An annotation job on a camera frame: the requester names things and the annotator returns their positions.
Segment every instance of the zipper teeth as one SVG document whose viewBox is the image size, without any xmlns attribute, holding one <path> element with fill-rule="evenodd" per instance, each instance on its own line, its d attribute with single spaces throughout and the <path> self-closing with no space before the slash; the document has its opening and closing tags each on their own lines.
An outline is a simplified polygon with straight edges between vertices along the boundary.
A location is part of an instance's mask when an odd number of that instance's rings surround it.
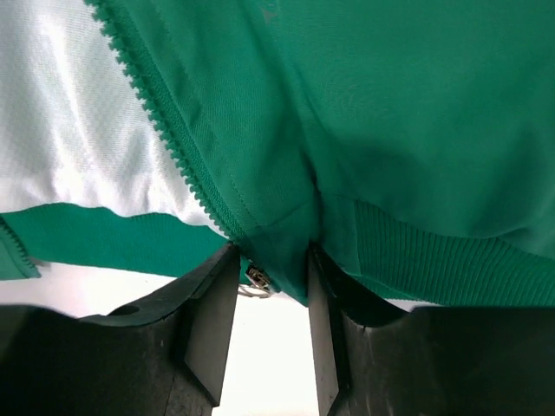
<svg viewBox="0 0 555 416">
<path fill-rule="evenodd" d="M 141 75 L 141 72 L 134 63 L 132 52 L 126 45 L 126 41 L 119 35 L 116 24 L 114 23 L 110 8 L 102 0 L 84 0 L 85 4 L 94 7 L 93 18 L 102 23 L 101 33 L 109 39 L 109 47 L 117 54 L 117 62 L 125 68 L 123 74 L 128 77 L 131 88 L 135 90 L 135 96 L 139 101 L 143 110 L 148 116 L 148 119 L 153 123 L 154 130 L 159 134 L 160 139 L 166 143 L 165 148 L 173 159 L 175 167 L 180 171 L 180 175 L 185 177 L 185 183 L 189 186 L 195 199 L 200 203 L 208 217 L 220 228 L 224 234 L 231 240 L 235 240 L 234 233 L 229 227 L 220 219 L 216 214 L 216 210 L 212 204 L 209 203 L 209 198 L 200 180 L 193 171 L 188 162 L 185 152 L 179 145 L 178 141 L 173 136 L 173 133 L 168 126 L 162 112 L 159 110 L 157 100 L 154 94 L 151 93 L 151 88 L 148 85 L 148 79 Z"/>
<path fill-rule="evenodd" d="M 21 241 L 19 241 L 19 238 L 17 237 L 16 233 L 11 230 L 11 228 L 6 224 L 6 222 L 2 218 L 0 218 L 0 232 L 2 231 L 3 231 L 3 234 L 12 242 L 13 244 L 12 246 L 16 248 L 17 255 L 19 256 L 19 260 L 23 263 L 23 265 L 28 267 L 30 270 L 36 271 L 35 264 L 29 260 L 29 253 L 27 253 L 27 251 L 21 244 Z"/>
</svg>

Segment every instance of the ribbed cuff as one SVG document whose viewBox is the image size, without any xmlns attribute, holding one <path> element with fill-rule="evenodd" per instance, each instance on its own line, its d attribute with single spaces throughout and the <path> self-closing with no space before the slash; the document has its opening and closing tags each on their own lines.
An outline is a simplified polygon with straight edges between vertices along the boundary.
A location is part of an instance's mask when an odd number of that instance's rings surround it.
<svg viewBox="0 0 555 416">
<path fill-rule="evenodd" d="M 498 238 L 445 237 L 356 204 L 358 255 L 367 287 L 376 283 L 443 305 L 555 305 L 555 262 Z"/>
<path fill-rule="evenodd" d="M 185 275 L 226 243 L 167 214 L 123 218 L 106 208 L 51 204 L 2 218 L 34 258 L 162 276 Z"/>
</svg>

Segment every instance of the zipper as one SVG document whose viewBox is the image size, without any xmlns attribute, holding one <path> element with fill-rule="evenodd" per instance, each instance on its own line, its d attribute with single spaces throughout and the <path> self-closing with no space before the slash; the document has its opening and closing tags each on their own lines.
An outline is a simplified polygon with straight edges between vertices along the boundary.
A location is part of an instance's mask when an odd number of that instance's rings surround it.
<svg viewBox="0 0 555 416">
<path fill-rule="evenodd" d="M 240 227 L 235 224 L 234 218 L 226 212 L 227 208 L 223 201 L 219 201 L 220 210 L 216 209 L 217 204 L 213 204 L 208 196 L 206 188 L 215 188 L 212 184 L 212 179 L 208 178 L 207 174 L 203 178 L 199 178 L 196 172 L 191 168 L 189 158 L 192 158 L 192 152 L 197 152 L 196 145 L 189 143 L 181 145 L 175 139 L 175 133 L 168 126 L 168 122 L 160 110 L 159 102 L 155 91 L 157 88 L 153 86 L 155 81 L 151 76 L 144 76 L 146 71 L 141 71 L 135 59 L 134 50 L 129 45 L 128 39 L 121 35 L 120 26 L 114 21 L 114 10 L 107 5 L 106 0 L 84 0 L 84 3 L 94 7 L 93 18 L 102 23 L 101 33 L 109 39 L 109 47 L 117 54 L 117 62 L 124 66 L 123 74 L 130 79 L 131 87 L 136 91 L 136 97 L 142 101 L 142 107 L 147 113 L 148 119 L 153 123 L 153 127 L 160 135 L 160 139 L 165 142 L 165 148 L 172 157 L 176 168 L 180 171 L 180 175 L 185 178 L 185 182 L 189 185 L 194 197 L 199 201 L 200 205 L 204 208 L 208 217 L 219 227 L 222 232 L 231 241 L 244 241 L 243 232 Z M 180 135 L 187 135 L 188 132 L 179 132 Z M 214 198 L 221 198 L 216 195 L 217 191 L 211 189 L 210 195 Z M 223 216 L 220 215 L 225 211 L 227 218 L 231 223 L 224 221 Z"/>
<path fill-rule="evenodd" d="M 3 218 L 0 217 L 0 245 L 1 244 L 3 244 L 9 255 L 8 261 L 11 260 L 13 265 L 21 273 L 21 276 L 17 277 L 29 278 L 41 276 L 35 264 L 30 261 L 29 255 L 16 233 L 12 231 Z M 0 276 L 0 280 L 2 277 L 11 279 L 14 276 Z"/>
</svg>

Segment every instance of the green fabric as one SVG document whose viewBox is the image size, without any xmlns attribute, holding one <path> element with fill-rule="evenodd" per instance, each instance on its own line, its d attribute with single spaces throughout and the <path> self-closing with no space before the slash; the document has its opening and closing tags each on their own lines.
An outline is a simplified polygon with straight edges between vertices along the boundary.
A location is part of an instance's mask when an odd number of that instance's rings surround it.
<svg viewBox="0 0 555 416">
<path fill-rule="evenodd" d="M 208 211 L 297 299 L 318 241 L 367 286 L 555 304 L 552 0 L 89 3 Z"/>
<path fill-rule="evenodd" d="M 22 242 L 0 217 L 0 280 L 39 276 Z"/>
<path fill-rule="evenodd" d="M 183 276 L 226 243 L 208 227 L 166 214 L 122 218 L 105 208 L 52 204 L 2 218 L 32 257 L 162 276 Z"/>
</svg>

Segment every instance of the black holder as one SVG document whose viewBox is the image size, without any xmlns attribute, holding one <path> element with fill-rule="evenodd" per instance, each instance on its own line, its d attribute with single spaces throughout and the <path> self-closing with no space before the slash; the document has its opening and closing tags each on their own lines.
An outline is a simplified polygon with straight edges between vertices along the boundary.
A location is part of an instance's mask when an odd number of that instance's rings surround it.
<svg viewBox="0 0 555 416">
<path fill-rule="evenodd" d="M 227 245 L 108 316 L 0 307 L 0 414 L 210 415 L 219 405 L 238 291 Z"/>
<path fill-rule="evenodd" d="M 320 416 L 555 414 L 554 308 L 407 313 L 308 257 Z"/>
</svg>

